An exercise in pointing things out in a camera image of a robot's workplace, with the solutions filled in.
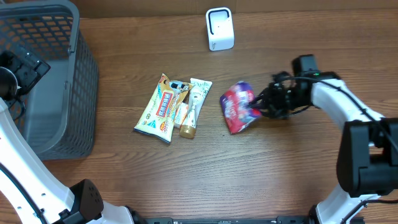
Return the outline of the red purple pad package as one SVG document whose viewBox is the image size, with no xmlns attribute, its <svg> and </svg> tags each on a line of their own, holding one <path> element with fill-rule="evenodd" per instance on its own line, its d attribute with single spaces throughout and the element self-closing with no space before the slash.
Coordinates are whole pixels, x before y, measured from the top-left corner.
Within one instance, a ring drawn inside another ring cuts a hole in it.
<svg viewBox="0 0 398 224">
<path fill-rule="evenodd" d="M 235 83 L 220 97 L 223 116 L 231 134 L 240 133 L 261 117 L 258 109 L 249 106 L 253 100 L 252 86 L 244 81 Z"/>
</svg>

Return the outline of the white tube gold cap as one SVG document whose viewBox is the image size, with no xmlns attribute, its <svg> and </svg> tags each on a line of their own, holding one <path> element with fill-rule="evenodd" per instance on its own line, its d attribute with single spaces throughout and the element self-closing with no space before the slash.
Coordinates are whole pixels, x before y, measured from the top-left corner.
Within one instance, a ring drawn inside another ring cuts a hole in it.
<svg viewBox="0 0 398 224">
<path fill-rule="evenodd" d="M 201 107 L 213 82 L 191 78 L 190 83 L 193 88 L 190 90 L 187 116 L 180 127 L 180 135 L 184 138 L 193 139 L 197 130 Z"/>
</svg>

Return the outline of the small orange snack packet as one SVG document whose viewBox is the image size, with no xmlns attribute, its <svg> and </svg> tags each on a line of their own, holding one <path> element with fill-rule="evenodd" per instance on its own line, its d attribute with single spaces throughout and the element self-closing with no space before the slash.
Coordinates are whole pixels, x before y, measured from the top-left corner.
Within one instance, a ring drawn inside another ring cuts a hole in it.
<svg viewBox="0 0 398 224">
<path fill-rule="evenodd" d="M 188 113 L 188 104 L 181 102 L 174 117 L 174 127 L 180 129 Z"/>
</svg>

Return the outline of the yellow wet wipes pack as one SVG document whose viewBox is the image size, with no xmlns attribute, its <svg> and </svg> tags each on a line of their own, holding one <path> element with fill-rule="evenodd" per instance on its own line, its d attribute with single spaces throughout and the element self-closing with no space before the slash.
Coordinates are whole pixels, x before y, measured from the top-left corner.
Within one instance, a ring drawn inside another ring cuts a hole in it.
<svg viewBox="0 0 398 224">
<path fill-rule="evenodd" d="M 175 115 L 192 88 L 193 84 L 170 80 L 163 73 L 134 130 L 170 143 Z"/>
</svg>

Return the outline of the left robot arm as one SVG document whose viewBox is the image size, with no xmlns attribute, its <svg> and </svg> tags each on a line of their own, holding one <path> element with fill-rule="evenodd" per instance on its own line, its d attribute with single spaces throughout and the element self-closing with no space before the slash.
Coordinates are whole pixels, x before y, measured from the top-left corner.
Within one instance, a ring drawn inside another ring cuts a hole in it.
<svg viewBox="0 0 398 224">
<path fill-rule="evenodd" d="M 145 223 L 132 208 L 105 202 L 88 179 L 63 185 L 22 137 L 7 102 L 19 101 L 49 70 L 30 53 L 1 52 L 1 192 L 22 223 Z"/>
</svg>

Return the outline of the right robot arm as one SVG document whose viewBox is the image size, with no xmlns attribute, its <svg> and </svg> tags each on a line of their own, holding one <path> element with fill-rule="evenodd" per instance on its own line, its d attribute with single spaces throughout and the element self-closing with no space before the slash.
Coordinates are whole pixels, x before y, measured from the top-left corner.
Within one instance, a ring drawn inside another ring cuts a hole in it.
<svg viewBox="0 0 398 224">
<path fill-rule="evenodd" d="M 383 197 L 397 189 L 397 119 L 366 106 L 335 72 L 318 69 L 315 56 L 292 61 L 249 107 L 270 119 L 285 119 L 313 106 L 342 130 L 336 162 L 338 185 L 314 205 L 303 223 L 362 223 L 356 218 L 371 203 L 396 204 Z"/>
</svg>

